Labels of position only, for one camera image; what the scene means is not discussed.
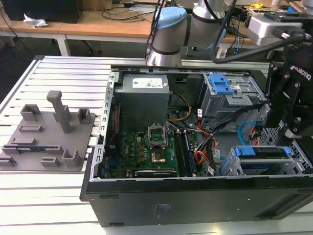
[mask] open computer tower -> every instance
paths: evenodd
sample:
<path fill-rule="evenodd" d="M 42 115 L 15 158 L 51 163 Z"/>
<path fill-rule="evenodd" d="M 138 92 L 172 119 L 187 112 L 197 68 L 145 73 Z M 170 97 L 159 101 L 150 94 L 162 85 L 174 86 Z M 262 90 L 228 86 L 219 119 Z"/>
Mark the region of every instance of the open computer tower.
<path fill-rule="evenodd" d="M 265 86 L 258 70 L 113 66 L 82 187 L 101 226 L 281 219 L 311 202 L 312 142 L 275 146 L 283 124 L 263 128 L 266 104 L 197 154 L 221 120 L 264 103 Z"/>

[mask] white table leg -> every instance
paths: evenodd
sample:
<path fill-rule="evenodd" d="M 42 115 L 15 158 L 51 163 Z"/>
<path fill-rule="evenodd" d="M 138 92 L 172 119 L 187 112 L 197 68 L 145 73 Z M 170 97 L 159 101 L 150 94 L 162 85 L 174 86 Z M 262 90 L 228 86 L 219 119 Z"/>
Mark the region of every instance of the white table leg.
<path fill-rule="evenodd" d="M 59 49 L 62 56 L 70 56 L 70 51 L 65 35 L 59 34 L 55 36 L 55 39 L 58 41 Z"/>
<path fill-rule="evenodd" d="M 15 43 L 13 41 L 13 37 L 2 37 L 4 42 L 8 44 L 9 47 L 15 47 Z"/>

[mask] ram slot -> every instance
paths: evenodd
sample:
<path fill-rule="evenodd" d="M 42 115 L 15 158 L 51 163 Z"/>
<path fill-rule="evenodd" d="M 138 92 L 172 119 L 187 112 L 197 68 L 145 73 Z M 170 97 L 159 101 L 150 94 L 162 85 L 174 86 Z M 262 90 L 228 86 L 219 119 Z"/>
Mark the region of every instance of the ram slot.
<path fill-rule="evenodd" d="M 174 134 L 175 150 L 177 157 L 177 164 L 180 177 L 191 177 L 192 172 L 190 168 L 190 162 L 188 157 L 188 143 L 186 143 L 185 134 Z"/>

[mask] yellow object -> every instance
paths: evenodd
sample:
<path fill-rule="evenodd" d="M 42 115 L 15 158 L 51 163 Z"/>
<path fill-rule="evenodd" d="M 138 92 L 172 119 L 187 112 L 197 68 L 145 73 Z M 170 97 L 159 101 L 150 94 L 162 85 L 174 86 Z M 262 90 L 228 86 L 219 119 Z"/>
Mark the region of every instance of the yellow object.
<path fill-rule="evenodd" d="M 261 8 L 263 8 L 263 4 L 261 4 L 261 3 L 252 4 L 252 5 L 250 6 L 250 8 L 251 8 L 251 7 L 254 7 L 254 8 L 256 8 L 256 9 L 261 9 Z"/>

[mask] blue plastic latch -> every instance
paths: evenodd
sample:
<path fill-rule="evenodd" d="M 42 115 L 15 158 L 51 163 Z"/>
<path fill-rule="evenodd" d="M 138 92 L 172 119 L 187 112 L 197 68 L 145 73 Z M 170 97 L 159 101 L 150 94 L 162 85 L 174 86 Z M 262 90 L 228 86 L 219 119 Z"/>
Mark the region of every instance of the blue plastic latch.
<path fill-rule="evenodd" d="M 283 147 L 286 155 L 290 158 L 292 156 L 292 151 L 290 150 L 289 147 Z"/>
<path fill-rule="evenodd" d="M 237 156 L 255 156 L 255 152 L 251 146 L 237 146 L 235 148 Z"/>
<path fill-rule="evenodd" d="M 222 166 L 221 170 L 220 170 L 220 174 L 222 174 L 222 172 L 225 170 L 226 166 L 228 165 L 228 160 L 226 160 L 226 162 L 224 163 L 224 165 Z"/>
<path fill-rule="evenodd" d="M 234 90 L 232 90 L 229 86 L 229 81 L 223 74 L 210 74 L 210 82 L 214 88 L 215 94 L 234 94 Z"/>
<path fill-rule="evenodd" d="M 165 7 L 161 10 L 160 18 L 157 22 L 157 29 L 174 26 L 185 19 L 187 12 L 184 8 L 177 6 Z"/>

